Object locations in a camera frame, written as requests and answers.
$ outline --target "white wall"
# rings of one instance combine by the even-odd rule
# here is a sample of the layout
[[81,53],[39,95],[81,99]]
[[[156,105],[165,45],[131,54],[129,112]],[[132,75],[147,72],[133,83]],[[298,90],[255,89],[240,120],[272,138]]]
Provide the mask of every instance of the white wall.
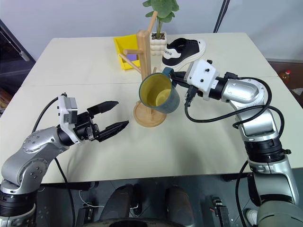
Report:
[[[223,0],[178,0],[168,34],[211,33]],[[0,18],[38,59],[54,37],[134,34],[149,22],[143,0],[1,0]],[[303,61],[302,0],[231,0],[219,32],[247,32],[266,58]]]
[[231,0],[219,32],[246,32],[269,60],[303,61],[303,0]]

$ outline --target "robotic arm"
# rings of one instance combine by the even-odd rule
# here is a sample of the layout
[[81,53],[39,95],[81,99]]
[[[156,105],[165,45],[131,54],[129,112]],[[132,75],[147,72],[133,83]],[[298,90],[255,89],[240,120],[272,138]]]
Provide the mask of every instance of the robotic arm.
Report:
[[237,114],[236,120],[243,121],[238,124],[238,128],[252,170],[252,174],[248,176],[250,198],[255,205],[260,206],[258,226],[302,227],[303,212],[297,207],[299,194],[287,158],[290,150],[282,149],[280,135],[269,108],[253,118],[264,107],[266,87],[262,81],[240,79],[232,73],[226,73],[221,78],[211,62],[204,60],[193,62],[186,73],[175,73],[172,70],[170,77],[173,85],[179,84],[188,88],[185,111],[192,121],[214,121],[196,120],[189,116],[187,108],[196,94],[204,100],[221,99],[229,103],[235,111],[248,108],[247,111]]
[[84,140],[106,140],[126,127],[128,121],[114,123],[99,131],[92,119],[118,104],[108,101],[78,115],[75,98],[58,96],[60,125],[30,134],[19,151],[2,167],[0,188],[0,226],[29,226],[36,209],[36,192],[51,161]]

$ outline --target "mug handle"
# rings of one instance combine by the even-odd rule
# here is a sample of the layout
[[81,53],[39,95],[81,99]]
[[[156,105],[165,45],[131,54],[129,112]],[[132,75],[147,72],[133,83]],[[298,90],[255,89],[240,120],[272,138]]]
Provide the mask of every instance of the mug handle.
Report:
[[[169,74],[171,73],[174,73],[174,69],[170,68],[170,67],[165,67],[163,69],[163,72],[162,72],[165,76],[167,76],[168,78],[169,77]],[[173,85],[173,87],[176,87],[177,86],[177,83],[175,81],[172,81],[171,84]]]
[[162,72],[164,75],[166,75],[167,77],[169,77],[169,74],[170,73],[174,73],[174,70],[172,69],[172,68],[170,68],[170,67],[165,67],[164,69],[163,69],[163,72]]

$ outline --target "wire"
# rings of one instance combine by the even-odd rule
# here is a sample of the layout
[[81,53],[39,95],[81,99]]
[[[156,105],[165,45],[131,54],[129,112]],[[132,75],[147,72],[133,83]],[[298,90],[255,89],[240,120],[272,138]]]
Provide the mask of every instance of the wire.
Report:
[[221,9],[220,9],[220,13],[218,15],[218,19],[217,19],[217,22],[216,22],[216,25],[214,27],[214,31],[213,33],[217,33],[218,30],[219,30],[219,27],[221,25],[221,22],[223,20],[223,17],[227,11],[227,8],[228,8],[228,5],[229,5],[229,2],[230,0],[224,0],[223,3],[222,3],[222,6],[221,6]]
[[35,132],[37,130],[37,127],[38,127],[38,124],[39,122],[41,121],[41,118],[43,117],[43,115],[45,114],[45,112],[47,111],[47,109],[55,102],[58,100],[58,97],[54,98],[52,101],[49,102],[49,104],[46,105],[46,107],[44,107],[44,109],[42,110],[42,112],[40,113],[35,125],[34,125],[34,128],[32,130],[32,133]]
[[[35,132],[37,130],[37,127],[38,127],[38,124],[40,123],[41,121],[41,118],[43,117],[43,115],[45,114],[45,112],[47,111],[47,109],[55,102],[58,100],[58,97],[54,98],[52,101],[49,102],[49,104],[46,105],[46,107],[42,110],[42,112],[40,113],[38,119],[36,120],[36,123],[33,127],[33,130],[32,130],[32,133]],[[75,227],[75,223],[76,223],[76,215],[75,215],[75,206],[74,206],[74,201],[72,199],[72,194],[71,194],[71,190],[69,189],[69,186],[68,186],[68,181],[64,175],[64,172],[60,166],[60,163],[58,161],[58,159],[55,157],[54,158],[57,166],[58,166],[58,169],[64,179],[64,182],[65,182],[65,187],[68,191],[68,194],[69,194],[69,198],[70,198],[70,201],[71,201],[71,212],[72,212],[72,227]]]
[[241,205],[240,205],[240,201],[239,201],[239,183],[240,183],[242,173],[243,173],[245,167],[247,166],[247,164],[248,164],[248,161],[246,161],[244,163],[244,165],[242,166],[242,168],[241,168],[241,170],[238,174],[237,181],[236,181],[236,191],[235,191],[237,208],[238,208],[239,216],[240,216],[243,227],[246,227],[246,224],[245,224],[245,220],[244,220],[244,217],[243,217],[243,213],[242,213],[242,209],[241,209]]
[[58,166],[58,168],[59,168],[59,171],[60,171],[60,173],[61,173],[61,175],[62,175],[62,177],[63,177],[63,179],[64,179],[65,187],[66,187],[66,189],[67,189],[67,191],[68,191],[68,195],[69,195],[69,197],[70,197],[70,201],[71,201],[71,212],[72,212],[72,226],[75,227],[75,221],[76,221],[75,205],[74,205],[74,200],[72,199],[71,190],[70,190],[70,188],[68,187],[67,179],[66,179],[66,177],[65,177],[65,175],[64,175],[64,172],[63,172],[63,170],[62,170],[62,168],[61,168],[61,166],[60,166],[60,164],[59,164],[58,159],[57,159],[56,157],[55,157],[54,159],[55,159],[55,162],[57,163],[57,166]]
[[43,192],[45,190],[45,187],[42,190],[38,190],[38,192]]
[[[219,121],[219,120],[231,117],[231,116],[236,115],[236,114],[240,114],[240,113],[248,111],[248,110],[253,110],[253,109],[257,109],[257,108],[263,108],[264,106],[265,105],[255,105],[255,106],[247,107],[245,109],[237,110],[237,111],[234,111],[234,112],[222,115],[220,117],[215,117],[215,118],[206,119],[206,120],[197,120],[197,119],[194,119],[191,116],[189,116],[189,113],[188,113],[188,101],[185,102],[184,110],[185,110],[186,117],[189,120],[191,120],[192,122],[196,122],[196,123],[210,123],[210,122],[216,122],[216,121]],[[269,106],[268,109],[271,109],[271,110],[277,112],[278,115],[279,115],[279,117],[280,117],[280,121],[281,121],[281,126],[280,126],[280,130],[279,130],[279,138],[280,138],[282,136],[282,133],[283,133],[283,130],[284,130],[284,125],[285,125],[284,116],[283,116],[282,112],[278,108],[276,108],[274,106]]]
[[268,84],[267,84],[266,82],[264,82],[263,80],[258,79],[258,78],[253,78],[253,77],[239,77],[238,79],[240,79],[240,80],[242,80],[242,79],[252,79],[252,80],[255,80],[255,81],[257,81],[257,82],[263,84],[264,87],[265,87],[266,90],[267,90],[268,98],[267,98],[267,101],[266,101],[266,103],[265,103],[265,106],[264,106],[257,114],[255,114],[255,115],[253,115],[252,117],[250,117],[250,118],[248,118],[248,119],[245,119],[245,120],[243,120],[243,121],[239,121],[239,122],[234,123],[232,126],[233,126],[234,128],[236,128],[236,129],[238,128],[238,125],[243,124],[243,123],[246,123],[246,122],[249,122],[249,121],[252,121],[252,120],[256,119],[257,117],[259,117],[261,114],[263,114],[263,113],[266,111],[266,109],[269,107],[270,102],[271,102],[271,99],[272,99],[272,94],[271,94],[270,87],[269,87]]
[[90,205],[90,204],[86,203],[86,202],[82,199],[82,197],[81,197],[81,194],[80,194],[81,191],[82,191],[82,190],[79,190],[79,197],[80,197],[81,201],[82,201],[84,204],[88,205],[89,207],[94,207],[94,208],[97,208],[97,207],[104,207],[104,206],[93,206],[93,205]]

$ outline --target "orange bottle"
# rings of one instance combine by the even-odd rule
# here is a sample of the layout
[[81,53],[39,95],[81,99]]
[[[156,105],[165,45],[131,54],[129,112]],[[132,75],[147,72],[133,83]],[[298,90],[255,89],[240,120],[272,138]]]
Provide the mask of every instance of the orange bottle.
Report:
[[279,77],[283,80],[285,84],[289,82],[289,76],[291,74],[290,70],[286,70],[285,72],[280,72]]

